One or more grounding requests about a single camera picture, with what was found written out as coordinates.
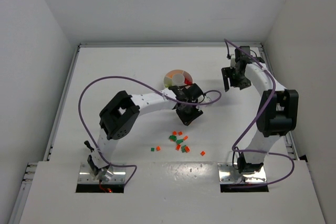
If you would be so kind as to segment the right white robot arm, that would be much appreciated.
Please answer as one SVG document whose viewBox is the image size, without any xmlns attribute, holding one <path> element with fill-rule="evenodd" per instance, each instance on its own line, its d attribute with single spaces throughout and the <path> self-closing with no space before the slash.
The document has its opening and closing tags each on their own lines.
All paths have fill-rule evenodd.
<svg viewBox="0 0 336 224">
<path fill-rule="evenodd" d="M 264 60 L 253 57 L 248 46 L 235 48 L 227 57 L 230 66 L 222 68 L 225 91 L 254 86 L 260 95 L 256 117 L 250 123 L 257 131 L 250 144 L 239 151 L 237 170 L 241 174 L 258 172 L 272 146 L 297 125 L 299 94 L 280 84 L 269 72 Z"/>
</svg>

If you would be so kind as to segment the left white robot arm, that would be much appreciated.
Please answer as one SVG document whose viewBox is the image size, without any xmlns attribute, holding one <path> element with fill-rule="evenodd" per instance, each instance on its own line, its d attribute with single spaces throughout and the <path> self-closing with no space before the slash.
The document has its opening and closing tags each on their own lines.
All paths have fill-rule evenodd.
<svg viewBox="0 0 336 224">
<path fill-rule="evenodd" d="M 95 177 L 109 169 L 107 159 L 114 151 L 118 140 L 130 133 L 138 117 L 161 110 L 175 110 L 186 126 L 203 114 L 197 107 L 204 92 L 197 84 L 171 86 L 158 93 L 131 95 L 118 92 L 99 113 L 100 135 L 98 148 L 88 157 L 88 164 Z"/>
</svg>

